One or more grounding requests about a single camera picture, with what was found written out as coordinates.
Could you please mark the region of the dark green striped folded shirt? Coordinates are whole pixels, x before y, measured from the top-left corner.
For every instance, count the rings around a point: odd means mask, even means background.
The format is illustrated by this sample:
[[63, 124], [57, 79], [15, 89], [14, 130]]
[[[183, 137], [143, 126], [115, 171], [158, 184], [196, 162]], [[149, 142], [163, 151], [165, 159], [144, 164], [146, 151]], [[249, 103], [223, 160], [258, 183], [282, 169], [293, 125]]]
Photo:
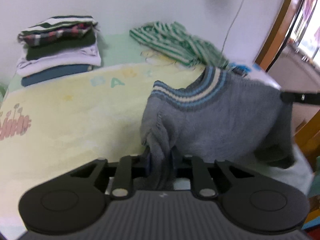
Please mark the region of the dark green striped folded shirt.
[[48, 18], [36, 25], [28, 27], [24, 29], [18, 34], [18, 39], [22, 39], [24, 36], [28, 36], [31, 34], [39, 34], [45, 33], [52, 30], [64, 28], [64, 27], [72, 27], [77, 24], [91, 24], [93, 26], [97, 25], [97, 21], [92, 16], [79, 16], [79, 15], [65, 15], [65, 16], [54, 16]]

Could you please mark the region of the white folded garment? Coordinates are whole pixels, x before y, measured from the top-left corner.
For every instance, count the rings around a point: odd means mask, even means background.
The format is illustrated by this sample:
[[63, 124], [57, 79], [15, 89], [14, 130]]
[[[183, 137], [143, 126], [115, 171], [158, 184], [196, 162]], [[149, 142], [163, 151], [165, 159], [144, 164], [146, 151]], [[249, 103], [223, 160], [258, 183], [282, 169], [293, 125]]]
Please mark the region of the white folded garment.
[[36, 60], [27, 60], [26, 57], [26, 52], [24, 52], [17, 62], [16, 73], [21, 77], [26, 77], [57, 66], [74, 64], [101, 65], [97, 41], [90, 46], [66, 49], [55, 55], [41, 57]]

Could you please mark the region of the red plaid folded shirt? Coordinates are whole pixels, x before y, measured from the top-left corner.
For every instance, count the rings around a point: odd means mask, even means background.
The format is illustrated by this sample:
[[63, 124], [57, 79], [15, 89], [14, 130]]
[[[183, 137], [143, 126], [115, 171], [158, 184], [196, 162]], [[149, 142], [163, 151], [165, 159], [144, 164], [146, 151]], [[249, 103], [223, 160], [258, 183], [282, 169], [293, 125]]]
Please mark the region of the red plaid folded shirt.
[[21, 32], [17, 39], [30, 47], [44, 46], [60, 40], [82, 38], [94, 29], [91, 23], [78, 23], [73, 26], [61, 27], [50, 31]]

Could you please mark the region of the green white striped garment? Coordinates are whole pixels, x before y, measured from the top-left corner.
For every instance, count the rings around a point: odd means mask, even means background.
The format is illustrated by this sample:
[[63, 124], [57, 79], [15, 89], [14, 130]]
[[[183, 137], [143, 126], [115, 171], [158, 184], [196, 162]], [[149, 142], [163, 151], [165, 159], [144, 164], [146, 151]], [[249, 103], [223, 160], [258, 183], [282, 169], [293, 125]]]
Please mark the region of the green white striped garment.
[[178, 22], [160, 21], [132, 28], [129, 35], [138, 43], [187, 66], [203, 64], [226, 69], [229, 61], [211, 42], [191, 35]]

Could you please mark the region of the grey knit sweater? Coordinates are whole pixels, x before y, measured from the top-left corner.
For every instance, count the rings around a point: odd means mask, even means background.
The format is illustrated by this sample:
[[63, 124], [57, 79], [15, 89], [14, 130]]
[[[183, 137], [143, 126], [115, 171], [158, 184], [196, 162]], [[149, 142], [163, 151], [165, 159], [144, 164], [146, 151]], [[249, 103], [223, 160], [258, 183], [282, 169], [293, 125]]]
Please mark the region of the grey knit sweater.
[[207, 163], [289, 168], [295, 163], [291, 114], [280, 90], [215, 67], [181, 89], [156, 81], [140, 126], [152, 168], [143, 186], [170, 187], [172, 152]]

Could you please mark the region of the yellow baby blanket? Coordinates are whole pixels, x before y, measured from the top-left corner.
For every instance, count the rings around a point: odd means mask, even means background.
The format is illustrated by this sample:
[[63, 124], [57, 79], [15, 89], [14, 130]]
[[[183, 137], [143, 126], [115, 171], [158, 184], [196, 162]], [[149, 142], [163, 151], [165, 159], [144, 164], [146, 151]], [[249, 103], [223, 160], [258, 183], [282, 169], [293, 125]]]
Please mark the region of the yellow baby blanket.
[[153, 84], [185, 88], [207, 67], [118, 64], [10, 93], [1, 106], [1, 233], [7, 239], [307, 239], [300, 228], [313, 176], [294, 143], [295, 163], [286, 169], [204, 161], [218, 191], [214, 199], [175, 190], [174, 171], [170, 187], [146, 189], [146, 178], [138, 178], [132, 197], [111, 198], [117, 163], [146, 148], [140, 126]]

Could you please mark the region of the blue folded garment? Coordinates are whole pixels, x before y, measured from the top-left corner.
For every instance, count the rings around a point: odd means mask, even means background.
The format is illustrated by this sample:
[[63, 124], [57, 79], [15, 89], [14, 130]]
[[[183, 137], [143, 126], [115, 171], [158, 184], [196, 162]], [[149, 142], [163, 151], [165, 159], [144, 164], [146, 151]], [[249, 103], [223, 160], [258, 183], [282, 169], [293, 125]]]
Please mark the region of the blue folded garment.
[[23, 87], [27, 87], [37, 83], [41, 83], [44, 81], [48, 81], [48, 80], [52, 80], [52, 79], [56, 79], [64, 76], [90, 72], [93, 70], [93, 68], [94, 67], [89, 64], [73, 64], [73, 65], [56, 66], [35, 74], [28, 75], [26, 77], [22, 77], [21, 85]]

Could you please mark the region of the dark green folded garment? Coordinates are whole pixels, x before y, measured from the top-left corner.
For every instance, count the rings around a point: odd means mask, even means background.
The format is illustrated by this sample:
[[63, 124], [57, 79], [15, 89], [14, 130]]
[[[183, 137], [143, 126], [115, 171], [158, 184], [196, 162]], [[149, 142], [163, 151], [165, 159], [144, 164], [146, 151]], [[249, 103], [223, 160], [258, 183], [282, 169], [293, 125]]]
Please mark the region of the dark green folded garment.
[[91, 46], [96, 42], [95, 31], [91, 30], [81, 38], [68, 38], [65, 40], [55, 41], [51, 44], [42, 45], [39, 47], [28, 47], [26, 59], [28, 61], [38, 60], [42, 57], [56, 55], [65, 50], [78, 49]]

